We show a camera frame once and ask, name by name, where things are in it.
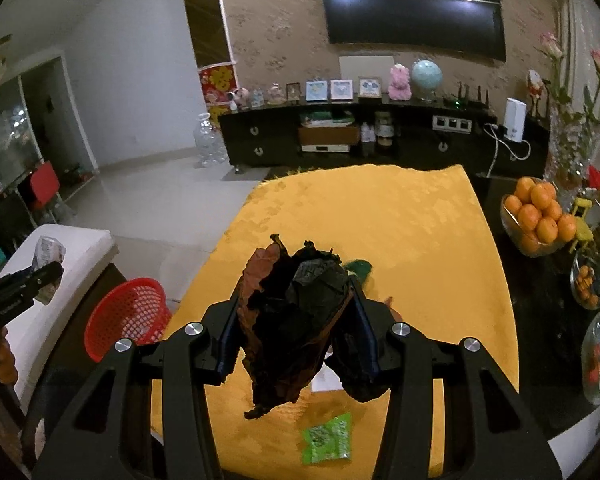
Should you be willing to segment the glass flower vase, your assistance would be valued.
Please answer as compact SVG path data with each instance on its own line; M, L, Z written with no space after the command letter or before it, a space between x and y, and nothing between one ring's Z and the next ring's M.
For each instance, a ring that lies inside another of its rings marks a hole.
M588 177L588 163L598 133L591 117L569 105L550 106L550 148L545 177L562 194L574 193Z

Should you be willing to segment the cat print snack packet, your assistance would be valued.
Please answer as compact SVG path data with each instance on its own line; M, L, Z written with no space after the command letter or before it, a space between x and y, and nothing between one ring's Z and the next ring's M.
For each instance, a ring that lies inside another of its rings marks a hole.
M35 245L32 269L42 273L41 286L35 299L42 304L49 304L58 291L62 274L66 248L59 240L50 236L42 236Z

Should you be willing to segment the pink plush toy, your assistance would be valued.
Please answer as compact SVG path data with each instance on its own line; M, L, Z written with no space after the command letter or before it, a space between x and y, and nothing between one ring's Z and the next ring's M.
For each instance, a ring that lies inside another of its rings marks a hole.
M401 63L390 68L388 96L393 101L409 101L412 97L410 70Z

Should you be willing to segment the red chair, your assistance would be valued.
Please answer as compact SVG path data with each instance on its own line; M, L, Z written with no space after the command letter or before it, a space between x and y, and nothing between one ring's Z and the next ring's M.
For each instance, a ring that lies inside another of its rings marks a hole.
M50 162L43 162L36 168L30 179L34 196L33 209L41 210L48 206L60 190L57 174Z

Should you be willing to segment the white tissue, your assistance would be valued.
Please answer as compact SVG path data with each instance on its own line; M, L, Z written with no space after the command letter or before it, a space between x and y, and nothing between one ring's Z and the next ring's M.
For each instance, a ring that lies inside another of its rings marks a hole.
M342 390L342 383L339 376L324 363L311 382L311 391L331 392Z

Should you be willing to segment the red festive poster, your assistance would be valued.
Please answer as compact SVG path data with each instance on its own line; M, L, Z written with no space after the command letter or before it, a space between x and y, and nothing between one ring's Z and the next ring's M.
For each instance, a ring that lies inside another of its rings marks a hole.
M204 104L209 113L227 110L230 92L238 88L234 62L215 63L198 70Z

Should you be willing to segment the white picture frame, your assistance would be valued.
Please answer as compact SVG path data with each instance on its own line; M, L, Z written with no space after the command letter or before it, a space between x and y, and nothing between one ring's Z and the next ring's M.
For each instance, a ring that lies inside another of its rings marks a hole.
M328 80L308 80L306 82L306 102L326 102L328 90Z
M352 101L354 97L351 79L332 79L329 81L330 99L332 101Z

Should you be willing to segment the clear large water bottle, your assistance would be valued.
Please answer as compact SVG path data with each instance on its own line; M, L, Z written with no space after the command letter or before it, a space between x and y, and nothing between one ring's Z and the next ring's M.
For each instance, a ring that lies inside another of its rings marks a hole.
M212 124L209 113L198 115L194 139L199 167L210 167L227 161L227 152L221 133Z

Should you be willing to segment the brown dried leaf wrapper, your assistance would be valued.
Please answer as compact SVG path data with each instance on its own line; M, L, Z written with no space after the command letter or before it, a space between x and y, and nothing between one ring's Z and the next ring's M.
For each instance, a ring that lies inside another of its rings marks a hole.
M257 419L297 402L320 371L329 337L353 297L340 258L307 240L290 254L277 234L251 255L237 285L242 365Z

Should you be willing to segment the yellow table cloth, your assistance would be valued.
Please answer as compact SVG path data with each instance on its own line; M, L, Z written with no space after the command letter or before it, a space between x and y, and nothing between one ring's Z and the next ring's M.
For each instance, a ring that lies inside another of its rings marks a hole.
M426 337L479 339L518 382L512 303L493 236L459 166L317 170L260 184L189 286L169 330L198 321L232 293L252 253L278 234L289 250L307 240L343 261L373 266L367 297L393 309ZM242 366L206 391L222 468L253 479L367 479L373 473L388 401L358 403L341 391L304 390L294 404L245 419L251 382ZM302 431L351 414L351 458L303 465Z

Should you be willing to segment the dark green wrapper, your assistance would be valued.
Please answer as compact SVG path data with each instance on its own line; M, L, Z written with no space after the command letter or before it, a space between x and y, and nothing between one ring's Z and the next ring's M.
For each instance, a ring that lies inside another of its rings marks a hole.
M372 264L363 259L348 261L343 263L342 267L348 273L355 275L360 282L364 282L373 270Z

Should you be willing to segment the red plastic mesh basket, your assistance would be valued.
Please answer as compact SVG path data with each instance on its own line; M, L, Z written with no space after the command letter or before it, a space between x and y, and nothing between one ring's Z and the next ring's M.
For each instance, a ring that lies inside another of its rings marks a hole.
M133 278L111 289L95 307L85 327L85 351L98 363L119 339L152 344L171 318L161 284L153 278Z

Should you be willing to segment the white router box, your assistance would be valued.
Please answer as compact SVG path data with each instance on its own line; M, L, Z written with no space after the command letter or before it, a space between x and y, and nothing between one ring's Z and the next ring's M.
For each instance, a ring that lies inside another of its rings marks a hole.
M505 137L516 143L524 140L524 123L526 122L527 104L514 98L506 100L504 128Z

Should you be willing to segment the green snack packet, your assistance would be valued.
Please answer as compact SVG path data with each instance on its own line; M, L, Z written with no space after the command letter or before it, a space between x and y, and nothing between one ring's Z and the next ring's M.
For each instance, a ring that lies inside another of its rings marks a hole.
M351 414L338 415L324 424L302 431L303 465L316 465L331 460L351 458Z

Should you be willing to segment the black plastic bag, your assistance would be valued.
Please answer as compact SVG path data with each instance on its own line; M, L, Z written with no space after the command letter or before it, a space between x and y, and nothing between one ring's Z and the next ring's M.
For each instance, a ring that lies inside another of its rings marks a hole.
M294 254L282 250L249 300L257 310L253 333L268 351L297 352L327 337L350 297L340 257L307 240Z

